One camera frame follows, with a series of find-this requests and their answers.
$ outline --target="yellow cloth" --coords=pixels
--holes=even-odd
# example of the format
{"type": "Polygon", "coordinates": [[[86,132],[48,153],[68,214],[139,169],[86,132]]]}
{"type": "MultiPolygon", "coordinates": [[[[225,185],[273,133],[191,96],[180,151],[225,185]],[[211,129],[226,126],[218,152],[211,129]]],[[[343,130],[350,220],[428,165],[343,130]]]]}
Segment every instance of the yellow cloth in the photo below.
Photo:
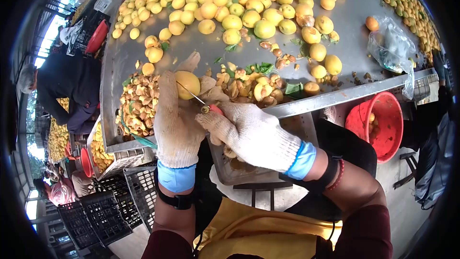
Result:
{"type": "MultiPolygon", "coordinates": [[[[233,254],[257,255],[265,259],[311,258],[316,253],[316,235],[326,240],[332,222],[285,212],[267,211],[223,198],[219,211],[203,232],[200,259],[226,259],[233,254]]],[[[335,246],[342,221],[331,238],[335,246]]],[[[198,244],[199,236],[193,241],[198,244]]]]}

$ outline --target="plastic bag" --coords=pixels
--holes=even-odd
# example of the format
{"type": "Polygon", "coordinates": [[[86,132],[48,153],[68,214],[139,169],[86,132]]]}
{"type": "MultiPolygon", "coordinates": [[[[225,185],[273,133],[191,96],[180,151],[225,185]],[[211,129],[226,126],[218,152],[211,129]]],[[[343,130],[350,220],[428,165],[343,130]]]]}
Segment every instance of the plastic bag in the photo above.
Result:
{"type": "Polygon", "coordinates": [[[374,16],[379,30],[369,34],[368,51],[382,68],[408,74],[402,93],[408,99],[414,96],[414,69],[408,58],[416,52],[414,43],[390,17],[374,16]]]}

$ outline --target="knit cotton glove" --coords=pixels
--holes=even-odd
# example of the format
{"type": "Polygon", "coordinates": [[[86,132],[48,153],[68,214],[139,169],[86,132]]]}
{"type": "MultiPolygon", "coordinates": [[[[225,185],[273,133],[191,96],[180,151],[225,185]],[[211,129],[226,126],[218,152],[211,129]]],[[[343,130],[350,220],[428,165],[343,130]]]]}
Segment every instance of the knit cotton glove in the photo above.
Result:
{"type": "Polygon", "coordinates": [[[251,165],[283,173],[293,166],[303,143],[282,129],[278,118],[254,104],[224,102],[218,106],[225,117],[215,112],[196,116],[211,135],[251,165]]]}
{"type": "MultiPolygon", "coordinates": [[[[193,52],[181,62],[176,71],[193,72],[200,62],[200,54],[193,52]]],[[[157,157],[164,167],[187,168],[198,162],[198,149],[204,139],[205,131],[196,122],[195,115],[200,112],[198,101],[178,98],[174,74],[165,71],[158,80],[160,96],[153,129],[158,143],[157,157]]],[[[210,77],[200,78],[199,98],[206,103],[229,101],[216,80],[210,77]]]]}
{"type": "Polygon", "coordinates": [[[179,107],[174,74],[165,71],[158,80],[160,96],[153,129],[158,142],[157,156],[169,168],[184,168],[198,162],[203,128],[194,120],[191,107],[179,107]]]}

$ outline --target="green string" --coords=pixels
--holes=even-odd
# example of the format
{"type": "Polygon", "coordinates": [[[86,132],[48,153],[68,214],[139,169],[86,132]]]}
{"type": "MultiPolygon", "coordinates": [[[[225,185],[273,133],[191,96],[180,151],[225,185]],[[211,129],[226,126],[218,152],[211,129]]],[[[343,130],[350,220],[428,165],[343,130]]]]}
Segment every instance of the green string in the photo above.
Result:
{"type": "Polygon", "coordinates": [[[150,141],[150,140],[148,140],[146,138],[143,138],[141,136],[137,136],[136,134],[131,133],[131,130],[128,128],[128,126],[126,126],[125,121],[123,120],[123,110],[121,110],[120,121],[121,121],[121,124],[124,126],[124,128],[126,128],[128,130],[129,134],[132,135],[135,140],[137,140],[138,142],[140,142],[144,146],[151,147],[153,149],[158,149],[158,145],[156,145],[152,141],[150,141]]]}

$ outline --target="black wrist strap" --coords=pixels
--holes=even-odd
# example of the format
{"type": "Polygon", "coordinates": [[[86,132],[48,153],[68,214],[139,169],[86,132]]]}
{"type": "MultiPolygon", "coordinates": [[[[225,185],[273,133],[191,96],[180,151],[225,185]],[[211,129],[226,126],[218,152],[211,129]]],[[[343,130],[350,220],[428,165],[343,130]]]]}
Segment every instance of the black wrist strap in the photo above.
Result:
{"type": "Polygon", "coordinates": [[[153,172],[156,193],[158,197],[166,204],[171,205],[177,210],[187,210],[195,203],[195,189],[187,195],[175,195],[174,197],[166,196],[158,187],[158,169],[153,172]]]}
{"type": "Polygon", "coordinates": [[[342,159],[342,156],[335,156],[326,151],[328,155],[328,166],[326,167],[326,171],[318,180],[311,180],[311,181],[302,181],[296,180],[288,175],[284,175],[282,173],[278,174],[278,178],[287,182],[291,182],[298,186],[302,186],[310,192],[313,193],[323,193],[326,189],[326,186],[334,179],[337,174],[337,166],[339,164],[339,159],[342,159]]]}

